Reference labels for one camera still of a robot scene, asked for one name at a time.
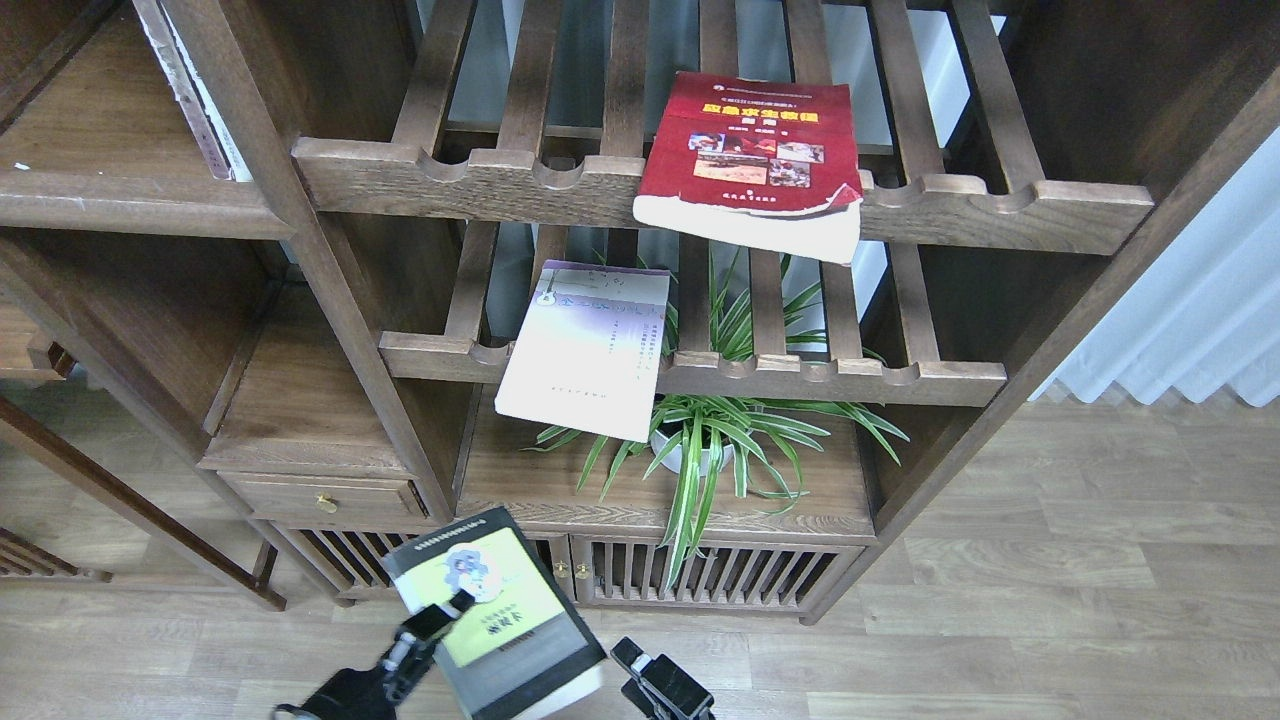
book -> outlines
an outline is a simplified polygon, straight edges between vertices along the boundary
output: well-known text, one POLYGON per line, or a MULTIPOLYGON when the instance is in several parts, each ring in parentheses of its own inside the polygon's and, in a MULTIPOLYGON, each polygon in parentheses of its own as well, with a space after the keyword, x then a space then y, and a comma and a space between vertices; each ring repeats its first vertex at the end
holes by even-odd
POLYGON ((494 410, 649 439, 669 286, 667 270, 548 260, 494 410))
POLYGON ((504 507, 417 537, 383 559, 411 612, 476 598, 435 651, 462 712, 536 720, 596 691, 604 650, 504 507))
POLYGON ((178 29, 169 19, 159 0, 133 0, 151 50, 160 61, 173 97, 191 127, 209 172, 218 179, 250 182, 252 176, 244 165, 236 141, 227 129, 205 82, 196 72, 178 29))
POLYGON ((847 265, 861 199, 847 85, 681 72, 631 210, 649 225, 847 265))

cabinet door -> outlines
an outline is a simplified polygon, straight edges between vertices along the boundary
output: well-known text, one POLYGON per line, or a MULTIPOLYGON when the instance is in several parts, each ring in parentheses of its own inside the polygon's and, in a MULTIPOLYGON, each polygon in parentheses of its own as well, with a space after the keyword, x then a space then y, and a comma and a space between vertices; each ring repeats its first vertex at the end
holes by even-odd
POLYGON ((581 605, 716 607, 800 614, 861 552, 860 547, 704 544, 675 579, 667 548, 652 538, 572 536, 581 605))
MULTIPOLYGON (((355 600, 385 596, 393 585, 381 557, 421 534, 284 527, 280 532, 338 588, 342 597, 355 600)), ((568 536, 526 533, 526 537, 534 560, 547 566, 564 594, 573 600, 568 536)))

wooden cabinet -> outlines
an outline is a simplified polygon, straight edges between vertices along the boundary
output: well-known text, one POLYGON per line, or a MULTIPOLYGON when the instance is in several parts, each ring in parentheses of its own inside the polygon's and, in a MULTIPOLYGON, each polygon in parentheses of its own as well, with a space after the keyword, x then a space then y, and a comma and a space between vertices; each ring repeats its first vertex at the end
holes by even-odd
MULTIPOLYGON (((500 223, 539 227, 535 266, 576 225, 635 261, 637 118, 664 100, 645 88, 650 4, 614 0, 608 56, 588 58, 557 50, 563 3, 529 0, 494 126, 448 119, 476 3, 436 3, 421 38, 399 0, 163 4, 253 181, 209 176, 129 8, 102 9, 0 136, 0 168, 31 168, 0 169, 0 286, 351 597, 385 588, 376 557, 403 538, 502 503, 580 602, 815 621, 1280 118, 1268 4, 780 1, 796 81, 829 82, 845 44, 873 50, 893 142, 863 147, 863 231, 890 270, 859 320, 850 273, 823 265, 829 346, 801 357, 778 258, 751 252, 756 354, 728 363, 709 350, 708 243, 673 238, 680 347, 659 389, 881 402, 913 442, 897 465, 836 428, 806 459, 810 496, 778 516, 717 503, 668 592, 667 480, 623 477, 599 501, 573 492, 585 448, 520 452, 536 428, 492 411, 512 346, 485 324, 500 223), (869 33, 828 32, 837 12, 869 33), (914 12, 946 17, 972 94, 941 146, 914 12), (600 127, 548 124, 557 63, 604 64, 600 127)), ((690 10, 701 69, 753 51, 735 8, 690 10)), ((49 22, 65 29, 40 37, 79 27, 49 22)))

drawer knob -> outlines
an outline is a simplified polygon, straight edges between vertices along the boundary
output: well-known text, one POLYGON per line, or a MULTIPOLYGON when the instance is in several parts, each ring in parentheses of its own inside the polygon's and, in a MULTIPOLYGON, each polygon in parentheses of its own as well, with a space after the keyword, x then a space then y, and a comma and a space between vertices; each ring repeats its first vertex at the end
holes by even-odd
POLYGON ((317 495, 316 496, 316 510, 319 510, 321 512, 328 512, 329 515, 333 515, 334 512, 338 511, 338 502, 334 498, 329 497, 328 495, 324 495, 324 493, 317 495))

robotic arm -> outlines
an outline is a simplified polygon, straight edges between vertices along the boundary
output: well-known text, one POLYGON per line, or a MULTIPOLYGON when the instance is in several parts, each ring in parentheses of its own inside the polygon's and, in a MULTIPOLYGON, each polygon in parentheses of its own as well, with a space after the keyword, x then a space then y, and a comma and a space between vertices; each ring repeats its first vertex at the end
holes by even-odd
MULTIPOLYGON (((460 591, 448 603, 424 607, 396 630, 396 642, 369 670, 338 670, 302 707, 276 705, 271 720, 396 720, 396 708, 431 669, 435 646, 475 598, 460 591)), ((622 687, 649 720, 716 720, 714 702, 666 655, 649 657, 631 638, 611 651, 631 679, 622 687)))
POLYGON ((338 670, 302 707, 276 705, 271 719, 396 720, 396 708, 431 669, 440 638, 475 602, 467 591, 458 591, 444 606, 424 607, 396 630, 394 644, 376 665, 338 670))

